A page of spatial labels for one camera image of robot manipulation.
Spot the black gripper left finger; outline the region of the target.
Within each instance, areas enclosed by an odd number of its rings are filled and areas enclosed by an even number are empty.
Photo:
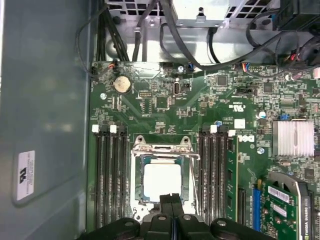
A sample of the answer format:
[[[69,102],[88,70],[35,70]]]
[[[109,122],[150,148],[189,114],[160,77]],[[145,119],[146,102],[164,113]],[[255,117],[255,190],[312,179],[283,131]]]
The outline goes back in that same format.
[[[161,213],[139,223],[124,217],[82,235],[83,240],[170,240],[172,238],[173,194],[160,196]]]

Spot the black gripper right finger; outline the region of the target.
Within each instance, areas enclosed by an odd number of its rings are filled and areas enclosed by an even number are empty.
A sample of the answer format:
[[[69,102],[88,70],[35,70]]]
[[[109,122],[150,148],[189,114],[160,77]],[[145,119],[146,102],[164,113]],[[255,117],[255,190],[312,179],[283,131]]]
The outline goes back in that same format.
[[[272,240],[273,238],[227,218],[206,224],[197,215],[185,214],[180,196],[173,194],[173,213],[181,240]]]

